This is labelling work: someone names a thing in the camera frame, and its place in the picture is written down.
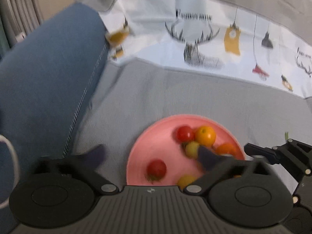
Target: deer antler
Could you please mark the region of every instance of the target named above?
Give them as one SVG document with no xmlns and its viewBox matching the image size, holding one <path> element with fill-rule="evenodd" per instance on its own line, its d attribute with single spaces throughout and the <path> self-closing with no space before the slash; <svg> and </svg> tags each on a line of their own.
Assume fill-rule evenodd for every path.
<svg viewBox="0 0 312 234">
<path fill-rule="evenodd" d="M 168 33 L 170 34 L 170 36 L 174 39 L 176 39 L 177 41 L 180 41 L 180 42 L 183 42 L 185 43 L 185 38 L 183 38 L 183 29 L 181 30 L 180 32 L 180 35 L 178 37 L 177 33 L 174 31 L 174 26 L 177 24 L 178 20 L 175 21 L 172 25 L 171 25 L 171 30 L 169 30 L 166 22 L 165 22 L 165 26 L 166 26 L 166 29 L 168 31 Z"/>
<path fill-rule="evenodd" d="M 309 70 L 308 70 L 308 69 L 302 64 L 302 62 L 300 62 L 300 64 L 299 64 L 299 62 L 298 62 L 298 56 L 297 56 L 297 58 L 296 58 L 296 64 L 297 64 L 297 66 L 298 66 L 299 68 L 304 69 L 304 71 L 308 74 L 308 76 L 311 77 L 311 75 L 312 75 L 311 67 L 309 66 Z"/>
<path fill-rule="evenodd" d="M 197 40 L 195 40 L 195 44 L 197 44 L 197 45 L 205 44 L 205 43 L 213 40 L 219 34 L 220 28 L 216 32 L 215 35 L 213 35 L 213 29 L 211 28 L 210 24 L 209 24 L 209 28 L 210 28 L 210 34 L 207 35 L 206 38 L 204 38 L 204 31 L 202 31 L 202 37 L 200 39 L 198 38 Z"/>
</svg>

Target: stitched seam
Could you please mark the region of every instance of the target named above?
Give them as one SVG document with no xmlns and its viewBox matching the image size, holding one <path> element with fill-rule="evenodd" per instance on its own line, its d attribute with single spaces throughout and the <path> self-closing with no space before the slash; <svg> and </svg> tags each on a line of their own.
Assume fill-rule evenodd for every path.
<svg viewBox="0 0 312 234">
<path fill-rule="evenodd" d="M 96 64 L 95 64 L 95 66 L 93 68 L 93 71 L 92 71 L 92 74 L 91 74 L 91 76 L 89 78 L 88 85 L 85 87 L 85 89 L 84 89 L 84 91 L 82 93 L 82 96 L 80 98 L 80 101 L 79 101 L 79 103 L 77 105 L 76 111 L 74 113 L 73 120 L 71 121 L 71 126 L 69 128 L 68 136 L 67 136 L 67 139 L 66 139 L 65 148 L 64 148 L 64 151 L 63 151 L 63 157 L 66 157 L 66 155 L 68 154 L 69 145 L 70 145 L 71 140 L 72 140 L 72 134 L 74 132 L 74 129 L 75 129 L 75 126 L 76 126 L 76 123 L 77 123 L 77 118 L 78 118 L 80 109 L 81 109 L 82 104 L 83 104 L 83 102 L 85 100 L 85 97 L 87 96 L 87 93 L 88 93 L 88 91 L 90 89 L 90 86 L 91 86 L 91 84 L 92 84 L 92 82 L 94 80 L 95 73 L 96 73 L 97 69 L 99 68 L 99 63 L 102 60 L 102 57 L 103 57 L 103 55 L 105 53 L 105 50 L 106 50 L 106 45 L 103 47 L 102 52 L 101 52 L 99 58 L 96 61 Z"/>
</svg>

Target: black pendant lamp print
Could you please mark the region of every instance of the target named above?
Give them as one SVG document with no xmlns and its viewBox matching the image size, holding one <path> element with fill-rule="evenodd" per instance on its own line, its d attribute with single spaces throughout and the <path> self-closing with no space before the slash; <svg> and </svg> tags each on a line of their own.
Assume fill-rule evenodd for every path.
<svg viewBox="0 0 312 234">
<path fill-rule="evenodd" d="M 273 44 L 272 44 L 272 41 L 269 39 L 269 25 L 270 25 L 270 20 L 268 23 L 268 30 L 266 31 L 266 35 L 264 36 L 261 42 L 261 46 L 272 49 Z"/>
<path fill-rule="evenodd" d="M 256 15 L 255 18 L 255 27 L 257 25 L 257 18 L 258 18 L 258 14 Z M 258 74 L 260 79 L 263 81 L 266 81 L 266 79 L 269 77 L 269 74 L 266 73 L 257 63 L 257 58 L 255 56 L 255 30 L 254 30 L 254 38 L 253 38 L 253 52 L 254 52 L 254 57 L 255 57 L 255 68 L 252 69 L 252 72 L 255 74 Z"/>
<path fill-rule="evenodd" d="M 230 25 L 225 32 L 224 48 L 227 53 L 233 53 L 240 56 L 241 52 L 239 50 L 239 36 L 241 34 L 241 31 L 235 24 L 237 9 L 238 7 L 236 8 L 236 14 L 233 24 Z"/>
</svg>

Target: red tomato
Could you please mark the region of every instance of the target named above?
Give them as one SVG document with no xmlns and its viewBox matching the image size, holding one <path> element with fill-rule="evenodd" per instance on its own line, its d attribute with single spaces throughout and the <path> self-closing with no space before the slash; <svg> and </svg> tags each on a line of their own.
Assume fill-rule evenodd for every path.
<svg viewBox="0 0 312 234">
<path fill-rule="evenodd" d="M 149 181 L 159 181 L 161 180 L 167 172 L 167 166 L 163 160 L 155 159 L 149 163 L 147 166 L 147 180 Z"/>
<path fill-rule="evenodd" d="M 179 143 L 194 141 L 194 131 L 189 126 L 182 126 L 177 129 L 176 138 Z"/>
</svg>

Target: black circular disc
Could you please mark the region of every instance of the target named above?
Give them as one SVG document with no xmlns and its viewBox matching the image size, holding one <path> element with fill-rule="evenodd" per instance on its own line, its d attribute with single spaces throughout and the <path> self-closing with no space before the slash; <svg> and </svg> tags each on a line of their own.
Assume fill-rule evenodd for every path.
<svg viewBox="0 0 312 234">
<path fill-rule="evenodd" d="M 80 180 L 41 173 L 17 186 L 9 205 L 14 217 L 25 225 L 57 228 L 84 217 L 94 199 L 92 189 Z"/>
<path fill-rule="evenodd" d="M 264 228 L 283 221 L 293 207 L 284 184 L 270 175 L 252 174 L 224 180 L 208 195 L 216 214 L 232 224 Z"/>
</svg>

